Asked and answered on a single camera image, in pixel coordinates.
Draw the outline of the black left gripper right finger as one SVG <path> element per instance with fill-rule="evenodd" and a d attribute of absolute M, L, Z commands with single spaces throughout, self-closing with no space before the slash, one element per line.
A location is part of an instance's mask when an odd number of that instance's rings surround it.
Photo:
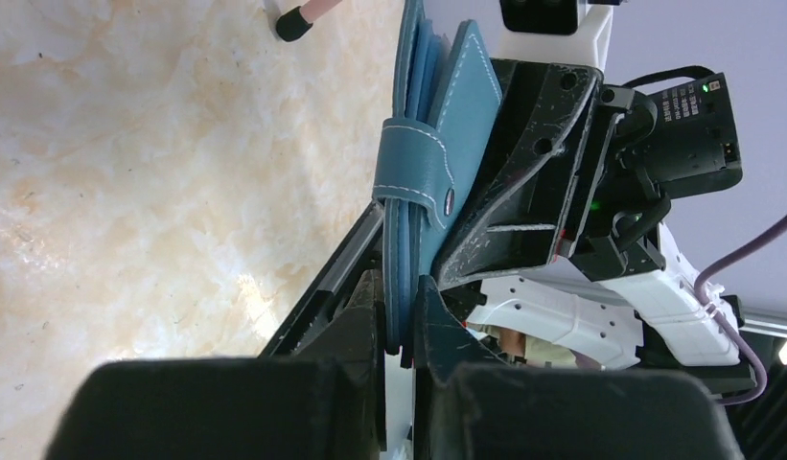
<path fill-rule="evenodd" d="M 413 442 L 417 459 L 512 459 L 514 370 L 447 309 L 435 280 L 419 279 L 414 307 Z"/>

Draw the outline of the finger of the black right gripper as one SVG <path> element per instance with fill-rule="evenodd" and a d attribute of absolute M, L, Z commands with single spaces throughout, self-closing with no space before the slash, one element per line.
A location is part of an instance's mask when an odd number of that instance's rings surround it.
<path fill-rule="evenodd" d="M 570 255 L 601 175 L 602 71 L 492 63 L 505 96 L 471 195 L 433 264 L 441 289 Z"/>

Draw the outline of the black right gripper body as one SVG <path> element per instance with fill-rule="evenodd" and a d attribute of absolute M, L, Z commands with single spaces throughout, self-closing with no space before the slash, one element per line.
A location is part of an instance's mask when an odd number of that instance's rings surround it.
<path fill-rule="evenodd" d="M 566 251 L 592 282 L 666 268 L 659 225 L 670 196 L 654 182 L 634 148 L 652 134 L 657 110 L 650 97 L 628 86 L 598 88 L 581 178 L 570 208 L 576 242 Z"/>

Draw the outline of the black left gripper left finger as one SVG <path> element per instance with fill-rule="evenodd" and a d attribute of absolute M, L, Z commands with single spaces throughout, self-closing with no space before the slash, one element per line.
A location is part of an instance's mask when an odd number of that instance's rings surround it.
<path fill-rule="evenodd" d="M 386 442 L 382 220 L 370 203 L 259 355 L 272 441 Z"/>

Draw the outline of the blue leather card holder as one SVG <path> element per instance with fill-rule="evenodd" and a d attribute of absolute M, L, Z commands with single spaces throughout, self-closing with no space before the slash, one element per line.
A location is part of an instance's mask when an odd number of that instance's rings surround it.
<path fill-rule="evenodd" d="M 422 2 L 405 2 L 372 191 L 384 209 L 385 349 L 404 368 L 413 362 L 418 280 L 470 195 L 501 101 L 476 22 L 461 22 L 447 44 Z"/>

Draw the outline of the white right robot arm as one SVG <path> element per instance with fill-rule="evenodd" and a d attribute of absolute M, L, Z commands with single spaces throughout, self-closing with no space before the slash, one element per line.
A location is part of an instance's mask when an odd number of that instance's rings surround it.
<path fill-rule="evenodd" d="M 608 6 L 586 9 L 571 37 L 513 33 L 499 18 L 493 1 L 428 1 L 428 18 L 446 32 L 464 19 L 483 22 L 483 42 L 494 58 L 535 59 L 606 68 L 613 24 Z M 509 329 L 527 338 L 529 355 L 543 364 L 560 350 L 586 367 L 626 369 L 641 363 L 641 353 L 661 337 L 662 349 L 689 371 L 729 370 L 745 354 L 732 305 L 724 288 L 710 284 L 710 303 L 696 298 L 699 272 L 681 253 L 665 224 L 655 228 L 663 246 L 663 269 L 598 281 L 590 286 L 531 280 L 517 274 L 483 282 L 484 301 L 464 314 L 476 337 Z"/>

